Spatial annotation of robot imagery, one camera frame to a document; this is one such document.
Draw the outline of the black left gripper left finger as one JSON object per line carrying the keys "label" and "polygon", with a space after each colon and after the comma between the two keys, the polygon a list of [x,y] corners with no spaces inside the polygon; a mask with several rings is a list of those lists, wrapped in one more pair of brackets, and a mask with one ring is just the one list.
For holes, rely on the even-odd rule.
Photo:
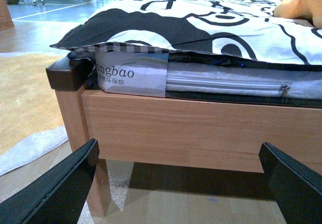
{"label": "black left gripper left finger", "polygon": [[1,203],[1,223],[77,223],[99,157],[95,139]]}

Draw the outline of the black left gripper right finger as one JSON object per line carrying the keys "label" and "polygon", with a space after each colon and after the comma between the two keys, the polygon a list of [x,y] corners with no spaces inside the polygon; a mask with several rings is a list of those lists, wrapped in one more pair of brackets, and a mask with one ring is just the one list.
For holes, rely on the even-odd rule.
{"label": "black left gripper right finger", "polygon": [[286,223],[321,223],[321,175],[268,142],[259,158]]}

